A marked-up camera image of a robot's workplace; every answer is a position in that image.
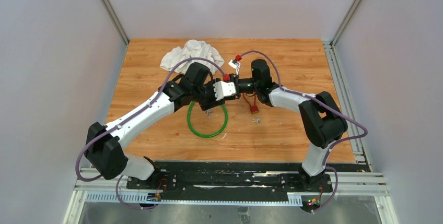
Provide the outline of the silver key bunch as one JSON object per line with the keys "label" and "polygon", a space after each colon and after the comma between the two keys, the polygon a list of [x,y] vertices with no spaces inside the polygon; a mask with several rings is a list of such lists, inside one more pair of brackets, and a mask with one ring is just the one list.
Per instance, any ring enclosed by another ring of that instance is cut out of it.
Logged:
{"label": "silver key bunch", "polygon": [[208,119],[211,118],[211,113],[212,113],[211,110],[207,110],[207,111],[206,111],[206,114],[207,114]]}

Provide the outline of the green cable lock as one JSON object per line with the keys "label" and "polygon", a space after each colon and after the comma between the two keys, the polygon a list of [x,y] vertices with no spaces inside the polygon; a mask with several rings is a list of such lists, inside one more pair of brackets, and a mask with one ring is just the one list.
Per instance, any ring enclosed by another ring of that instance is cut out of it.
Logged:
{"label": "green cable lock", "polygon": [[199,109],[195,102],[189,105],[186,122],[189,130],[201,138],[213,138],[221,134],[228,125],[228,111],[224,105],[211,109],[211,118],[208,119],[206,111],[196,113],[194,109]]}

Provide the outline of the red cable lock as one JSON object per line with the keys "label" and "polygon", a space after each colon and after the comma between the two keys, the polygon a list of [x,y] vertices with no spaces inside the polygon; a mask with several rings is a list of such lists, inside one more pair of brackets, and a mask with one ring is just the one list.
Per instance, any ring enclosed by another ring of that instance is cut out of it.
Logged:
{"label": "red cable lock", "polygon": [[[249,110],[251,114],[259,113],[259,108],[257,106],[257,95],[255,93],[243,93],[242,97],[246,101],[249,106]],[[251,103],[248,98],[253,98],[253,102]]]}

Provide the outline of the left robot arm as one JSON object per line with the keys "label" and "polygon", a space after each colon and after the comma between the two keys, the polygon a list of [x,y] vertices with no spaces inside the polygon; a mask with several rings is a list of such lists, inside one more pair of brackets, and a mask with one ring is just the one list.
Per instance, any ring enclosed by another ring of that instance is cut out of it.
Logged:
{"label": "left robot arm", "polygon": [[77,159],[85,157],[106,180],[128,176],[139,179],[147,189],[156,188],[160,175],[153,161],[126,154],[124,149],[154,123],[183,106],[195,102],[205,111],[223,105],[237,94],[231,78],[227,74],[222,79],[214,78],[201,63],[191,63],[184,74],[176,77],[168,75],[158,91],[131,112],[105,125],[90,125]]}

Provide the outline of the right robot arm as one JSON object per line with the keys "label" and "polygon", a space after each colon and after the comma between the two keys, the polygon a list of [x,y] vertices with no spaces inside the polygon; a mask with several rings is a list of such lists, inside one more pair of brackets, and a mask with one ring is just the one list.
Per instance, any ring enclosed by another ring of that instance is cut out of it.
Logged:
{"label": "right robot arm", "polygon": [[239,78],[230,74],[225,81],[232,81],[237,94],[253,93],[258,100],[270,107],[288,109],[300,114],[306,136],[310,141],[305,160],[299,169],[299,185],[305,191],[317,187],[325,172],[329,148],[348,129],[345,119],[330,93],[323,91],[316,95],[298,94],[279,87],[272,80],[267,61],[258,59],[251,63],[250,78]]}

